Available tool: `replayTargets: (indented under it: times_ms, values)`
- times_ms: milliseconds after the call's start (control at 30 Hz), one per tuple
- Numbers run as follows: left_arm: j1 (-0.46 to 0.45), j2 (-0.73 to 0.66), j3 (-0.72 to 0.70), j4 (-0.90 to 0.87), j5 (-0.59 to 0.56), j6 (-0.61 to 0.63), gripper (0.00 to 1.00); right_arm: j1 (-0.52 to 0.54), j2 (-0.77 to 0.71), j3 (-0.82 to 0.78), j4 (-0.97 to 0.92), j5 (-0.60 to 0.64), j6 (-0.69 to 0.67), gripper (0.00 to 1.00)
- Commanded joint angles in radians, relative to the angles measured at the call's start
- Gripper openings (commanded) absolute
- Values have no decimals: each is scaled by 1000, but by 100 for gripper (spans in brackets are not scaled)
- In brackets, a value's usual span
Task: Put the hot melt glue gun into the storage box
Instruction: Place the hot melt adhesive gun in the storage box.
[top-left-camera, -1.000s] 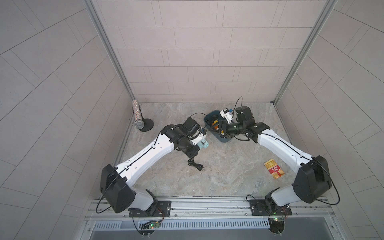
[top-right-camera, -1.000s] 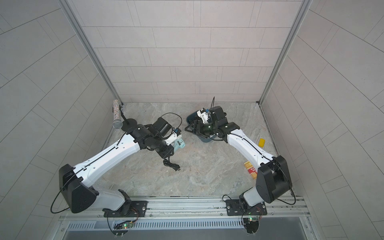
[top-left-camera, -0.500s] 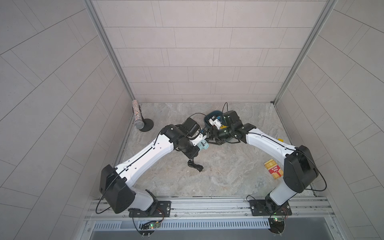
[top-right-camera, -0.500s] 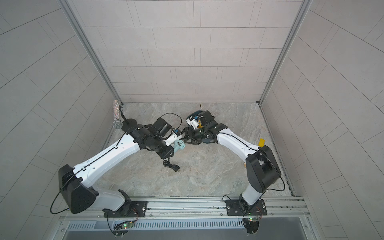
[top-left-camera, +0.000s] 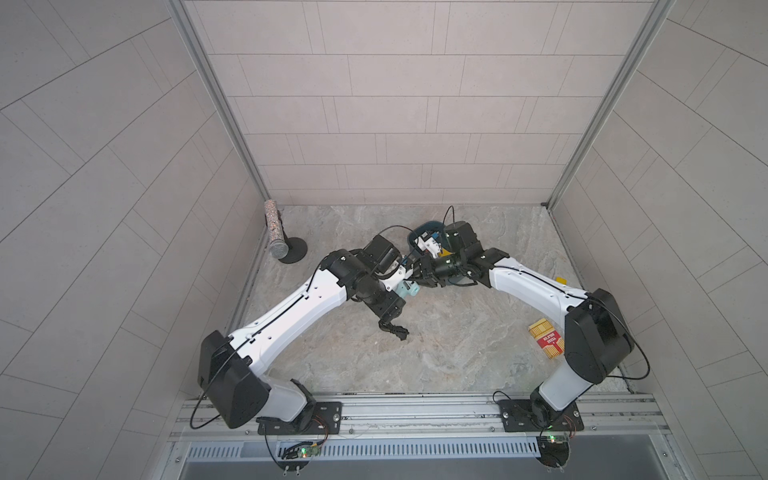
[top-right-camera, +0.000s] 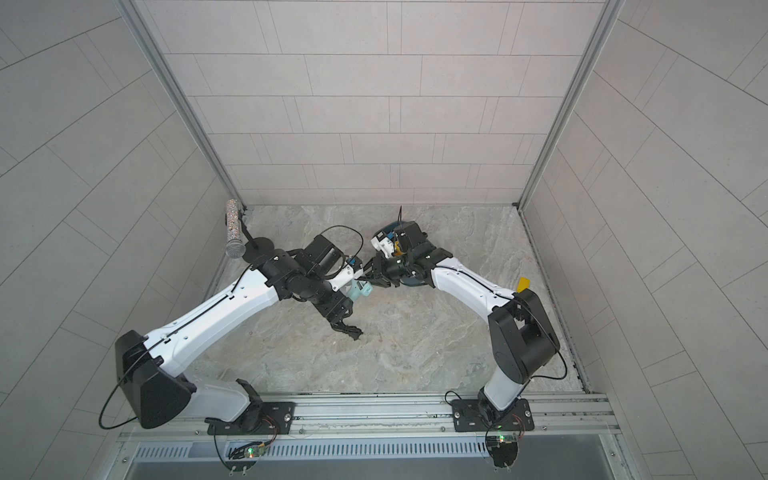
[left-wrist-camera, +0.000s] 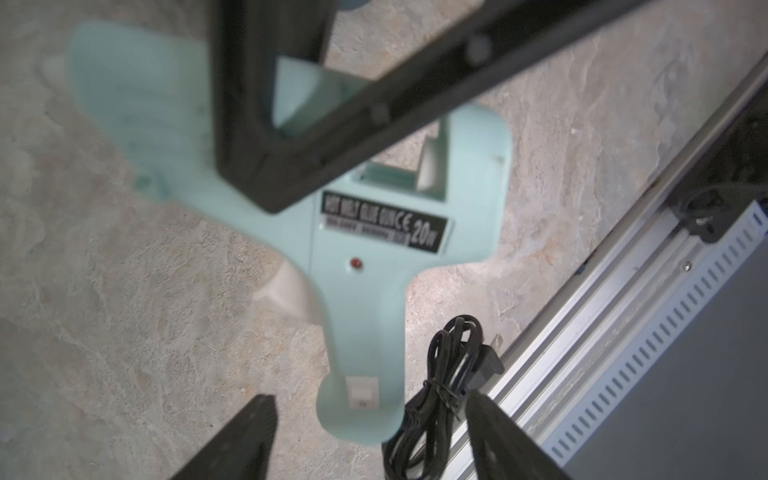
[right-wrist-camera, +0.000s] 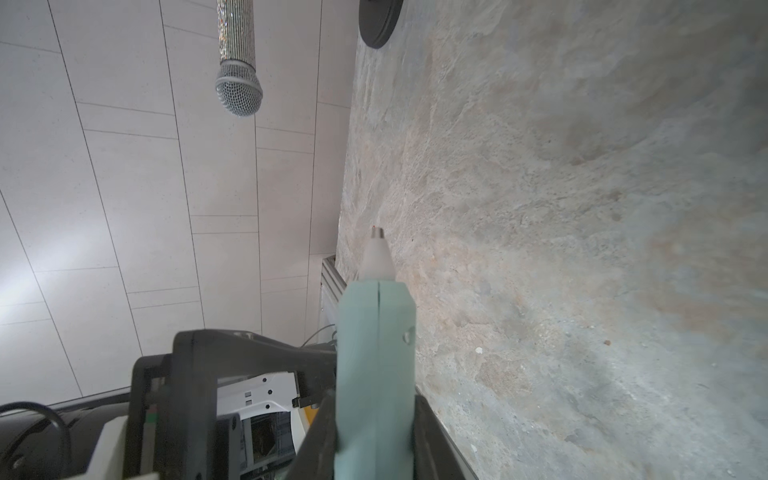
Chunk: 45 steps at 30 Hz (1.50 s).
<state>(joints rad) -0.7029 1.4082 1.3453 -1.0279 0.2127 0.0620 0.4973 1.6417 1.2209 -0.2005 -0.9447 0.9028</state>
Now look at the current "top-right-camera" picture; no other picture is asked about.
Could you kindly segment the mint green hot glue gun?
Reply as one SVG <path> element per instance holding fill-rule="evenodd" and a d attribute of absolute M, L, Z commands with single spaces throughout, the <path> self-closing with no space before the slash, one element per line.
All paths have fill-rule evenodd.
<path fill-rule="evenodd" d="M 353 280 L 346 292 L 347 297 L 355 302 L 361 297 L 368 297 L 373 291 L 373 286 L 368 281 Z"/>

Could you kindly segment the white hot glue gun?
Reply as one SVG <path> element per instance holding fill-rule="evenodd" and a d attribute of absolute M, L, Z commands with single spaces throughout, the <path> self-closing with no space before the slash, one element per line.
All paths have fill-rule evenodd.
<path fill-rule="evenodd" d="M 371 239 L 371 244 L 373 248 L 385 258 L 392 258 L 395 254 L 395 241 L 393 238 L 393 232 L 385 233 L 384 231 L 380 231 Z"/>

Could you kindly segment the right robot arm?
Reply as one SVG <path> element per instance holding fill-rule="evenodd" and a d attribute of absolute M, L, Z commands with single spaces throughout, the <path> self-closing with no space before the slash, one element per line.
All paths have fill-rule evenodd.
<path fill-rule="evenodd" d="M 371 239 L 376 255 L 365 267 L 374 285 L 427 285 L 447 293 L 487 322 L 496 362 L 478 401 L 501 413 L 520 397 L 536 372 L 560 353 L 560 342 L 538 295 L 530 288 L 503 288 L 432 244 L 414 222 L 396 221 Z"/>

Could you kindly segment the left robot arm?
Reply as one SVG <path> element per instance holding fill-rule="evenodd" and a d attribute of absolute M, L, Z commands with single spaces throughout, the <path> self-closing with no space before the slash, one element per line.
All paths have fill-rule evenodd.
<path fill-rule="evenodd" d="M 266 423 L 263 401 L 247 381 L 230 385 L 185 371 L 245 320 L 282 300 L 309 303 L 334 331 L 361 336 L 359 328 L 344 322 L 353 301 L 342 291 L 363 273 L 357 256 L 318 235 L 306 248 L 290 251 L 268 238 L 251 238 L 243 258 L 247 266 L 238 279 L 195 309 L 146 335 L 131 330 L 117 339 L 116 387 L 142 428 L 207 418 L 229 433 L 252 433 Z"/>

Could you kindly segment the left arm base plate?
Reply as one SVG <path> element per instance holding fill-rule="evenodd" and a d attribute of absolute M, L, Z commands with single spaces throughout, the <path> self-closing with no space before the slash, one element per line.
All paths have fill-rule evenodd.
<path fill-rule="evenodd" d="M 246 436 L 288 434 L 295 413 L 295 402 L 265 402 L 249 405 L 235 420 L 206 418 L 209 435 Z"/>

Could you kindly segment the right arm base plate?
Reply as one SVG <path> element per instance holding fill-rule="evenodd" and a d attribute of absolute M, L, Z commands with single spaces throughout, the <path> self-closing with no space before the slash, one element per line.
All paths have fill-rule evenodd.
<path fill-rule="evenodd" d="M 490 402 L 455 398 L 449 401 L 456 432 L 484 432 L 487 429 L 522 431 L 535 429 L 526 399 L 514 400 L 506 410 L 497 410 Z"/>

